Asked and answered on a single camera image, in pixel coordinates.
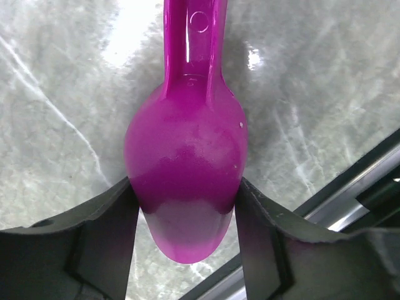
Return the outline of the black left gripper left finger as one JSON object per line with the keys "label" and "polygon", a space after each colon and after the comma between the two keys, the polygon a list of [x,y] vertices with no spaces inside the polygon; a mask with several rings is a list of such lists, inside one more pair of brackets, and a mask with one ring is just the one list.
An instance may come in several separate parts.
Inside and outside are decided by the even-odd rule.
{"label": "black left gripper left finger", "polygon": [[124,299],[139,206],[128,179],[61,214],[1,231],[2,299]]}

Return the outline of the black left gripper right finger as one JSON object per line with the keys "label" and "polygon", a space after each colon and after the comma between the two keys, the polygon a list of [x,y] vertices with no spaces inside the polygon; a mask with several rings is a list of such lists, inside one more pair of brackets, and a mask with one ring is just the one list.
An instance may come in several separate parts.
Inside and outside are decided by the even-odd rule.
{"label": "black left gripper right finger", "polygon": [[236,223],[248,299],[398,299],[399,230],[313,224],[243,179]]}

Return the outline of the purple plastic scoop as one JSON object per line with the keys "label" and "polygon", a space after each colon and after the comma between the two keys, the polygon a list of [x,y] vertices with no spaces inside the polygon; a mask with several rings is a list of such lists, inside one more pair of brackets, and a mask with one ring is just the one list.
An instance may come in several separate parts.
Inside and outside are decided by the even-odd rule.
{"label": "purple plastic scoop", "polygon": [[127,175],[151,235],[192,264],[221,243],[248,153],[244,111],[222,73],[226,1],[164,2],[164,82],[125,136]]}

